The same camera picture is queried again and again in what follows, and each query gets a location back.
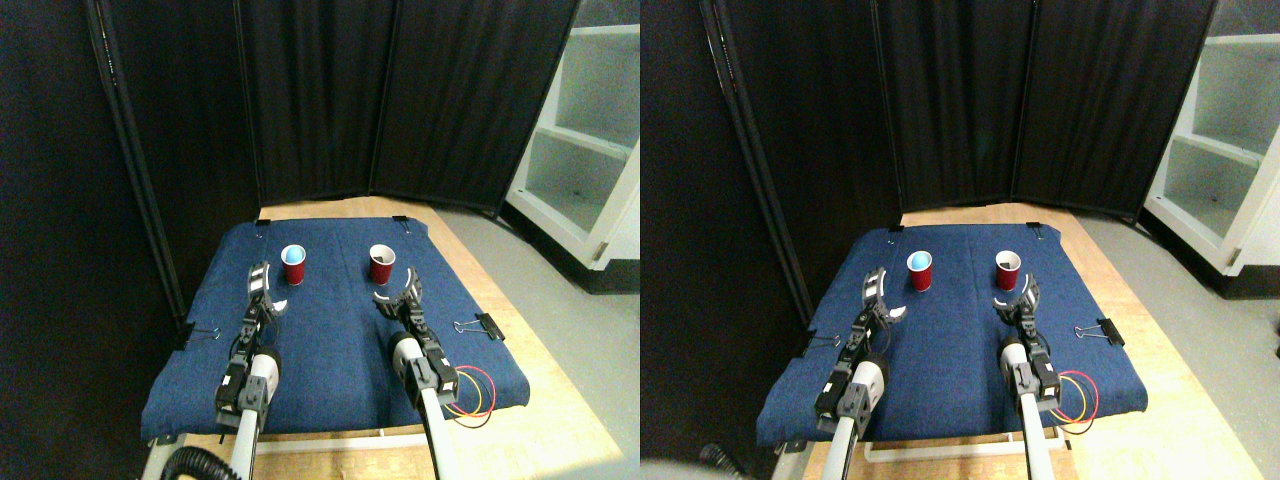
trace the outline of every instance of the cup rim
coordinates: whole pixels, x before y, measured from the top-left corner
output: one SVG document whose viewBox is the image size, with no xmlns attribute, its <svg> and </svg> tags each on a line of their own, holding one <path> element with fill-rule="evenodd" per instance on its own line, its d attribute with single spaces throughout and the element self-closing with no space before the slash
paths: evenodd
<svg viewBox="0 0 1280 480">
<path fill-rule="evenodd" d="M 288 260 L 284 260 L 284 253 L 287 253 L 289 248 L 293 247 L 298 247 L 300 250 L 302 250 L 302 260 L 291 264 Z M 284 265 L 301 265 L 303 261 L 307 261 L 307 250 L 301 244 L 294 243 L 288 247 L 284 247 L 284 250 L 280 251 L 280 262 L 283 262 Z"/>
<path fill-rule="evenodd" d="M 923 269 L 919 269 L 919 270 L 913 269 L 911 268 L 911 259 L 915 259 L 915 256 L 920 255 L 920 253 L 924 253 L 924 256 L 929 259 L 929 262 L 924 264 Z M 906 256 L 906 269 L 908 270 L 911 270 L 911 271 L 924 271 L 924 270 L 928 270 L 931 266 L 933 266 L 933 253 L 929 253 L 929 252 L 923 251 L 923 250 L 916 250 L 916 251 L 911 252 L 911 255 Z"/>
<path fill-rule="evenodd" d="M 1014 261 L 1010 262 L 1014 265 L 1012 268 L 1006 269 L 1004 265 L 1000 265 L 1000 257 L 1005 256 L 1005 253 L 1014 256 L 1012 257 Z M 1018 269 L 1023 268 L 1023 256 L 1018 255 L 1018 252 L 1012 250 L 1001 250 L 1000 253 L 996 253 L 996 268 L 1004 271 L 1018 271 Z"/>
<path fill-rule="evenodd" d="M 387 257 L 387 255 L 379 255 L 379 253 L 390 253 L 392 260 L 390 261 L 379 261 L 378 260 L 379 256 Z M 388 247 L 385 244 L 379 243 L 379 244 L 375 244 L 372 247 L 369 247 L 369 260 L 371 260 L 372 262 L 375 262 L 378 265 L 393 265 L 393 264 L 396 264 L 396 251 L 392 250 L 392 247 Z"/>
</svg>

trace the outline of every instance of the dark background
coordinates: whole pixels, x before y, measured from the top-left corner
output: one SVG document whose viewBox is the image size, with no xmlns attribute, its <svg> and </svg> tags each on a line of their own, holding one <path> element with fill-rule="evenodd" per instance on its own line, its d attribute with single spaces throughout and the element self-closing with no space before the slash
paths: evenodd
<svg viewBox="0 0 1280 480">
<path fill-rule="evenodd" d="M 576 5 L 0 5 L 0 477 L 142 472 L 175 326 L 262 205 L 381 179 L 497 210 Z"/>
<path fill-rule="evenodd" d="M 1134 218 L 1215 5 L 690 4 L 644 12 L 641 457 L 718 443 L 756 477 L 755 417 L 850 244 L 942 206 Z"/>
<path fill-rule="evenodd" d="M 86 6 L 6 1 L 0 26 L 0 477 L 132 477 L 173 323 Z"/>
</svg>

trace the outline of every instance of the white cabinet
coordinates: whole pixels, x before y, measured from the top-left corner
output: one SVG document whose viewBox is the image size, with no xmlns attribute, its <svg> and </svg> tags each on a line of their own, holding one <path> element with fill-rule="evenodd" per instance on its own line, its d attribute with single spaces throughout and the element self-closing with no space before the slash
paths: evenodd
<svg viewBox="0 0 1280 480">
<path fill-rule="evenodd" d="M 507 202 L 590 270 L 640 259 L 640 26 L 570 33 Z"/>
<path fill-rule="evenodd" d="M 1146 207 L 1215 270 L 1280 265 L 1280 35 L 1208 37 Z"/>
</svg>

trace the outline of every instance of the blue fabric mat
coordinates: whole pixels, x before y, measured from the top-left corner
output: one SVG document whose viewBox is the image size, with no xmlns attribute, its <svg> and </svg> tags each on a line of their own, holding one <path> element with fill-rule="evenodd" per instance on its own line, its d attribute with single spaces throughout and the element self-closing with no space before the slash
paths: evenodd
<svg viewBox="0 0 1280 480">
<path fill-rule="evenodd" d="M 297 243 L 307 250 L 306 276 L 284 282 L 280 251 Z M 385 287 L 367 280 L 369 247 L 396 251 L 396 269 Z M 314 433 L 379 429 L 420 424 L 388 360 L 387 342 L 403 328 L 374 307 L 372 292 L 404 288 L 407 268 L 422 282 L 426 321 L 440 335 L 454 365 L 474 365 L 493 376 L 498 408 L 529 403 L 529 380 L 500 340 L 480 333 L 457 333 L 453 321 L 481 312 L 453 269 L 417 220 L 316 219 L 241 224 L 223 236 L 188 321 L 197 329 L 221 329 L 216 340 L 192 342 L 169 357 L 142 411 L 142 438 L 221 433 L 214 421 L 214 392 L 227 369 L 228 349 L 247 307 L 248 269 L 271 262 L 271 298 L 288 300 L 279 321 L 280 384 L 264 433 Z M 268 326 L 268 343 L 275 332 Z M 195 333 L 192 338 L 202 334 Z M 486 380 L 480 376 L 477 380 Z M 471 411 L 475 388 L 462 379 L 458 406 Z M 489 402 L 488 385 L 484 402 Z M 445 411 L 445 417 L 452 415 Z"/>
<path fill-rule="evenodd" d="M 890 308 L 908 306 L 906 319 L 874 346 L 883 348 L 883 339 L 892 337 L 886 353 L 887 385 L 872 413 L 867 440 L 1021 431 L 997 360 L 1000 340 L 1016 334 L 1016 329 L 1000 321 L 991 301 L 1016 298 L 1027 273 L 1034 274 L 1041 287 L 1037 326 L 1048 339 L 1055 369 L 1079 370 L 1097 381 L 1100 417 L 1147 408 L 1147 389 L 1124 347 L 1101 338 L 1075 338 L 1073 326 L 1097 325 L 1102 312 L 1062 251 L 1061 234 L 1048 225 L 1041 228 L 1041 234 L 1044 238 L 1037 239 L 1034 230 L 1023 224 L 934 225 L 899 233 L 873 230 L 858 239 L 810 328 L 820 337 L 846 338 L 861 310 L 863 276 L 878 266 L 888 271 L 884 302 Z M 911 288 L 906 270 L 906 257 L 918 250 L 933 253 L 933 284 L 923 293 Z M 1023 275 L 1014 292 L 996 287 L 995 259 L 1001 250 L 1023 259 Z M 837 356 L 836 348 L 826 347 L 791 360 L 756 419 L 760 445 L 831 440 L 829 433 L 815 428 L 813 402 Z M 1066 381 L 1062 388 L 1062 411 L 1074 416 L 1080 411 L 1079 393 Z M 1089 404 L 1092 408 L 1092 397 Z M 1047 412 L 1041 421 L 1060 424 Z"/>
</svg>

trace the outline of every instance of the white metal pipe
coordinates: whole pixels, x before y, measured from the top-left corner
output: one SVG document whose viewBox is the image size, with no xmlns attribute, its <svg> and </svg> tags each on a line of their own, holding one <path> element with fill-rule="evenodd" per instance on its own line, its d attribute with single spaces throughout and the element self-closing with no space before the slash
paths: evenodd
<svg viewBox="0 0 1280 480">
<path fill-rule="evenodd" d="M 831 451 L 827 452 L 827 463 L 822 466 L 822 480 L 844 480 L 845 468 L 849 467 L 849 452 L 856 443 L 854 419 L 840 417 L 840 422 L 836 424 L 836 436 L 831 439 Z"/>
<path fill-rule="evenodd" d="M 1032 480 L 1053 480 L 1053 462 L 1048 457 L 1048 444 L 1044 442 L 1044 428 L 1039 421 L 1039 408 L 1036 407 L 1036 394 L 1024 393 L 1019 397 L 1019 402 L 1023 408 L 1027 475 Z"/>
<path fill-rule="evenodd" d="M 241 425 L 236 430 L 236 447 L 232 448 L 232 470 L 241 479 L 253 477 L 253 447 L 257 444 L 257 412 L 241 412 Z"/>
<path fill-rule="evenodd" d="M 440 412 L 440 399 L 435 396 L 434 388 L 422 390 L 422 411 L 426 412 L 426 438 L 431 442 L 431 461 L 435 463 L 436 480 L 460 480 L 462 471 L 458 468 L 458 456 L 453 452 L 453 438 L 449 436 L 449 425 L 444 422 L 444 413 Z"/>
</svg>

